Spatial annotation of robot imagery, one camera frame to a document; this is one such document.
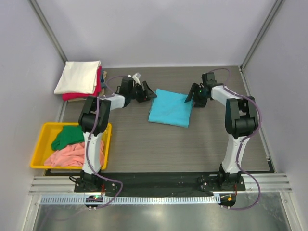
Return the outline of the cyan t shirt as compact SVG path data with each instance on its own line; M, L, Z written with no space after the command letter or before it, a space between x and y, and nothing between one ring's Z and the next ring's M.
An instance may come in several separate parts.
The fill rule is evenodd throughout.
M185 102L188 95L156 89L148 121L188 128L193 101Z

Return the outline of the yellow plastic tray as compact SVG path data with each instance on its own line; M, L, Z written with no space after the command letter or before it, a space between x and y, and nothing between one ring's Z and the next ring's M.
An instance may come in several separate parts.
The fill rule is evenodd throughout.
M41 129L39 138L34 149L30 167L34 169L65 169L65 170L81 170L82 167L52 167L51 165L44 165L44 162L53 153L51 149L51 144L56 138L58 133L63 130L63 126L74 126L76 127L78 123L59 123L59 122L48 122L45 123ZM107 168L108 155L110 148L110 140L112 136L112 124L108 123L106 130L103 133L102 141L104 142L103 154L104 162L102 164L102 170Z

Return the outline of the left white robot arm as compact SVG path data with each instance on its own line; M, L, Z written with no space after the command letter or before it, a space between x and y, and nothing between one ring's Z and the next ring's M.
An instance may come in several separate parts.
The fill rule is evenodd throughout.
M105 181L100 175L101 141L110 111L128 106L131 100L143 103L157 97L146 81L140 82L140 76L140 73L122 76L121 85L110 96L89 96L86 99L78 121L84 136L84 164L75 181L75 192L95 192Z

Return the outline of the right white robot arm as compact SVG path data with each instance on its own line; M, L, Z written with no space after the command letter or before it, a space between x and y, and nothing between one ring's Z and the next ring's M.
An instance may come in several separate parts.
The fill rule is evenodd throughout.
M225 84L218 83L214 72L202 74L202 82L193 83L185 102L194 102L194 107L204 108L207 101L214 100L225 106L225 130L228 145L225 158L215 178L201 178L202 189L213 183L214 188L231 191L241 183L244 172L241 163L245 147L260 129L261 118L254 97L240 95Z

